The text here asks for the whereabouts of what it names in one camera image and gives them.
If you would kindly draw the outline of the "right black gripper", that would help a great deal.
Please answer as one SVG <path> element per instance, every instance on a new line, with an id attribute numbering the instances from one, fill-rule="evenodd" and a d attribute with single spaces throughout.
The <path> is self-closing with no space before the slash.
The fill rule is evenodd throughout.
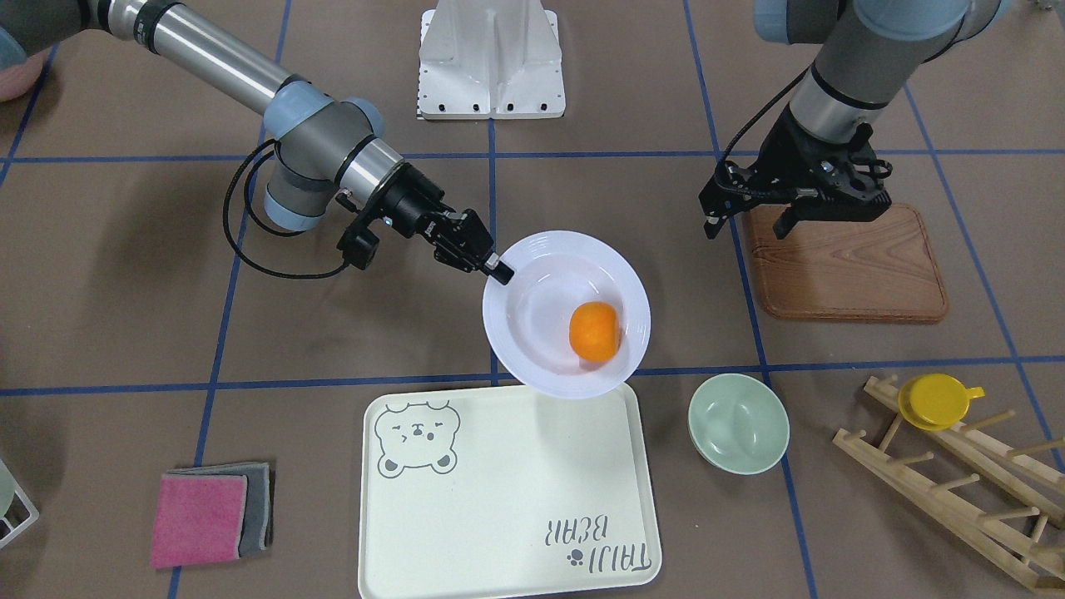
<path id="1" fill-rule="evenodd" d="M 482 270 L 499 285 L 513 279 L 514 269 L 494 254 L 495 242 L 472 209 L 457 211 L 443 201 L 444 192 L 411 164 L 404 164 L 384 190 L 384 216 L 404 238 L 422 236 L 436 261 L 456 270 Z"/>

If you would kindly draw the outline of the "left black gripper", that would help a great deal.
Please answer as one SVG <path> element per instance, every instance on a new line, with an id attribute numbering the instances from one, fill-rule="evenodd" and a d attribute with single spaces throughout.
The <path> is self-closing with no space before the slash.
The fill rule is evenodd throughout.
<path id="1" fill-rule="evenodd" d="M 782 205 L 773 224 L 780 241 L 801 221 L 874 221 L 892 205 L 889 190 L 864 195 L 845 173 L 845 144 L 813 136 L 784 109 L 749 167 L 722 161 L 699 194 L 704 232 L 715 240 L 730 218 L 758 205 Z"/>

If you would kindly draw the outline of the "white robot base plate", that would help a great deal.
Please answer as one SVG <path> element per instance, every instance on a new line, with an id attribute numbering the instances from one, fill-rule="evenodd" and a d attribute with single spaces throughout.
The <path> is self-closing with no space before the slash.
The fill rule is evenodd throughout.
<path id="1" fill-rule="evenodd" d="M 440 1 L 423 11 L 417 117 L 563 117 L 558 26 L 557 14 L 540 1 Z"/>

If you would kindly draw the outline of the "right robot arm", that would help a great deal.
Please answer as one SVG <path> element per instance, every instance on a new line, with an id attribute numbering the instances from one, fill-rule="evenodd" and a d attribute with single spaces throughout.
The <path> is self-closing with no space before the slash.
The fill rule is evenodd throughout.
<path id="1" fill-rule="evenodd" d="M 441 187 L 386 141 L 375 106 L 331 97 L 185 3 L 4 1 L 1 15 L 5 68 L 98 31 L 133 42 L 258 115 L 266 137 L 240 163 L 223 200 L 223 234 L 244 265 L 285 277 L 240 247 L 230 216 L 236 192 L 247 217 L 281 238 L 315 228 L 332 204 L 349 212 L 335 243 L 341 261 L 317 273 L 320 280 L 368 269 L 378 249 L 378 221 L 406 239 L 429 243 L 443 265 L 499 285 L 514 276 L 478 213 L 450 207 Z"/>

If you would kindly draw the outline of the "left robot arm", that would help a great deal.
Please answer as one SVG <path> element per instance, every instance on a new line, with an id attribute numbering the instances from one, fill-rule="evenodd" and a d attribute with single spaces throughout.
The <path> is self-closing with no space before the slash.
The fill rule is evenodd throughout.
<path id="1" fill-rule="evenodd" d="M 758 205 L 782 205 L 777 239 L 801 221 L 882 216 L 892 205 L 884 185 L 892 166 L 870 145 L 879 114 L 920 65 L 977 37 L 1007 9 L 1007 1 L 757 1 L 761 39 L 820 50 L 779 92 L 787 106 L 754 162 L 716 164 L 699 196 L 707 238 Z"/>

